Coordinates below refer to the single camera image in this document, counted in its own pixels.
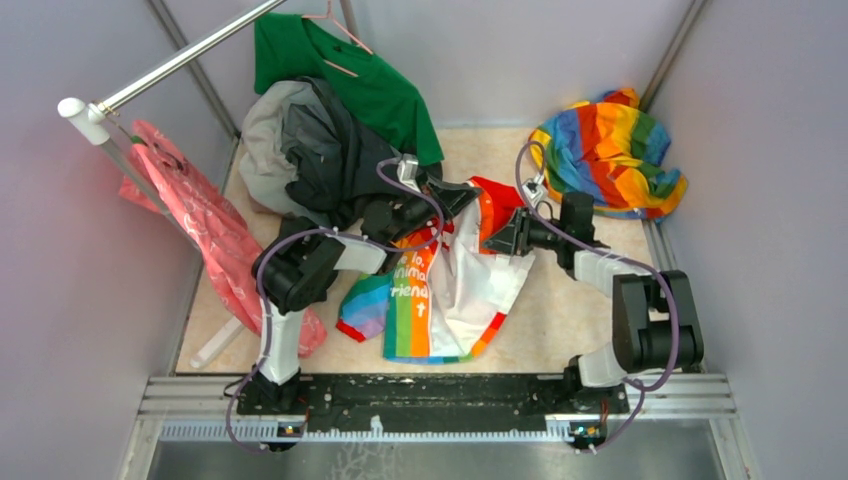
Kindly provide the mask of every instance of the green t-shirt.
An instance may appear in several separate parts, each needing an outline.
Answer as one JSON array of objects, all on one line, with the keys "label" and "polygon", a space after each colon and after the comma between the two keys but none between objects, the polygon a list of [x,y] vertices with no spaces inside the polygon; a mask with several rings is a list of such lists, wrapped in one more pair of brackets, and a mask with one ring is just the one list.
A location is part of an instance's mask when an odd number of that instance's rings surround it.
[{"label": "green t-shirt", "polygon": [[[362,123],[421,165],[444,158],[418,89],[377,55],[340,40],[299,15],[268,13],[254,25],[258,94],[297,76],[326,79]],[[357,75],[324,62],[329,60]]]}]

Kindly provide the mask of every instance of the white wall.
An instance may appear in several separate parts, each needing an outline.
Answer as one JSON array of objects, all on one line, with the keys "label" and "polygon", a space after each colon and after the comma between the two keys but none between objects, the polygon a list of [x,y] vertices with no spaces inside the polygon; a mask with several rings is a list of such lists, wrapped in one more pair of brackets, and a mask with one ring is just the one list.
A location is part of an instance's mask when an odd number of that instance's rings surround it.
[{"label": "white wall", "polygon": [[[171,50],[140,0],[7,2],[0,45],[0,478],[113,478],[198,256],[117,197],[117,169],[56,104],[104,97]],[[228,141],[186,74],[124,123],[136,115],[222,178]]]},{"label": "white wall", "polygon": [[666,225],[766,479],[845,478],[848,3],[716,0],[655,113]]},{"label": "white wall", "polygon": [[[197,39],[259,0],[168,0]],[[603,90],[642,91],[688,0],[353,0],[362,40],[418,86],[440,126],[536,125]],[[323,13],[324,0],[279,11]],[[342,18],[336,7],[337,16]],[[322,22],[329,31],[332,24]],[[253,94],[253,30],[203,58],[236,122]]]}]

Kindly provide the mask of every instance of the metal rod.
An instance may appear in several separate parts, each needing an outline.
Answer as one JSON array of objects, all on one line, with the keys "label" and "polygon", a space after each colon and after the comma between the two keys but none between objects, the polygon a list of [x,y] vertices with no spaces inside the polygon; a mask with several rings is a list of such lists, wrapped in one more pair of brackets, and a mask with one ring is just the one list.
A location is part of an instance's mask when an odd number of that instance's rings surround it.
[{"label": "metal rod", "polygon": [[143,193],[147,198],[150,199],[151,202],[153,202],[154,205],[156,205],[156,208],[159,209],[159,212],[164,215],[165,218],[167,218],[171,223],[173,223],[174,226],[177,227],[177,230],[179,230],[180,233],[182,233],[183,236],[187,238],[195,248],[199,249],[199,247],[197,246],[197,242],[195,242],[188,235],[188,233],[183,230],[183,227],[181,227],[180,224],[177,222],[177,219],[174,218],[174,215],[168,209],[168,206],[165,205],[165,202],[163,202],[162,198],[159,197],[159,192],[156,190],[156,187],[154,187],[150,182],[147,181],[146,178],[142,177],[141,174],[138,173],[138,171],[135,169],[135,167],[132,166],[130,161],[127,160],[127,157],[124,155],[123,150],[121,150],[121,147],[115,142],[115,140],[112,138],[106,140],[105,143],[100,145],[100,148],[102,148],[103,151],[106,152],[107,155],[109,155],[112,161],[115,162],[115,165],[118,166],[118,169],[121,170],[124,175],[129,177],[129,179],[138,187],[138,189],[141,190],[141,193]]},{"label": "metal rod", "polygon": [[354,37],[359,38],[359,28],[356,27],[356,17],[353,15],[353,6],[350,4],[350,0],[339,0],[339,3],[342,6],[342,16],[344,17],[347,31],[352,33]]},{"label": "metal rod", "polygon": [[[180,50],[188,46],[188,39],[185,37],[185,34],[180,28],[180,25],[177,23],[177,20],[174,18],[174,15],[171,13],[171,10],[168,8],[168,4],[165,3],[165,0],[145,0],[145,3],[147,3],[147,6],[150,7],[150,11],[153,13],[153,16],[156,17],[159,25],[162,26],[162,30],[164,30],[168,35],[171,45],[173,45],[176,50]],[[215,91],[215,87],[212,86],[212,82],[206,75],[206,71],[203,70],[203,66],[200,64],[200,61],[193,60],[188,63],[187,67],[194,83],[197,84],[197,88],[200,89],[200,93],[203,95],[206,103],[209,104],[209,108],[212,109],[212,113],[215,114],[215,117],[221,123],[221,126],[224,127],[224,130],[226,130],[230,135],[235,137],[239,136],[238,126],[236,126],[236,123],[230,115],[230,112],[227,110],[227,107],[224,106],[224,102],[221,100],[218,92]]]},{"label": "metal rod", "polygon": [[654,100],[656,100],[657,92],[660,87],[662,87],[663,82],[665,82],[668,72],[671,70],[672,65],[674,65],[674,61],[677,60],[677,54],[680,53],[680,48],[686,42],[686,39],[692,32],[692,27],[695,25],[695,21],[698,20],[698,17],[704,11],[704,7],[706,7],[708,3],[710,3],[710,0],[692,0],[692,3],[689,4],[686,14],[683,15],[683,20],[681,20],[680,25],[677,27],[677,31],[674,32],[674,37],[672,37],[671,43],[669,43],[665,54],[663,54],[662,60],[660,60],[659,65],[657,65],[657,69],[654,71],[654,76],[651,77],[651,81],[648,82],[645,94],[642,95],[642,111],[650,111],[651,106],[654,104]]},{"label": "metal rod", "polygon": [[206,53],[210,48],[230,38],[234,33],[238,32],[247,25],[250,25],[257,18],[273,10],[285,1],[286,0],[268,0],[258,7],[254,7],[242,13],[221,28],[217,29],[215,32],[207,35],[205,38],[197,40],[175,53],[171,56],[171,58],[165,60],[161,65],[150,72],[142,75],[138,80],[106,97],[101,103],[105,104],[105,107],[108,108],[101,106],[98,106],[98,108],[101,108],[104,114],[109,113],[109,108],[113,110],[120,108],[125,103],[146,91],[148,88],[156,85],[169,75],[184,67],[187,63]]}]

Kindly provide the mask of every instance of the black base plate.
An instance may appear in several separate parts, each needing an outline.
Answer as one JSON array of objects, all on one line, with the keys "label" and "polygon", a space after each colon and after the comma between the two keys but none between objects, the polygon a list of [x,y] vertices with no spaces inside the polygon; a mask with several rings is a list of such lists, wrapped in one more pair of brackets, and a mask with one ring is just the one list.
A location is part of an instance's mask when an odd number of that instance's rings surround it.
[{"label": "black base plate", "polygon": [[504,432],[545,430],[545,415],[627,413],[624,387],[584,389],[572,399],[562,375],[428,374],[301,375],[296,401],[280,408],[245,388],[241,415],[304,414],[309,430],[369,431],[380,416],[385,432]]}]

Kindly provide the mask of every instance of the rainbow flag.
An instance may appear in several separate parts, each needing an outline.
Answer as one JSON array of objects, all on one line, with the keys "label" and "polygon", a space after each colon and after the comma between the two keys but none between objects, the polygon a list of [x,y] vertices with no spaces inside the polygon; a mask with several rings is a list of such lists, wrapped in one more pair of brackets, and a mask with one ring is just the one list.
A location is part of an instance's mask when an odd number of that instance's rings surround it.
[{"label": "rainbow flag", "polygon": [[[686,178],[660,168],[671,140],[638,107],[633,89],[610,91],[572,105],[533,131],[530,140],[545,146],[552,198],[589,193],[598,213],[617,218],[659,220],[677,207]],[[530,153],[541,166],[542,151],[535,147]]]}]

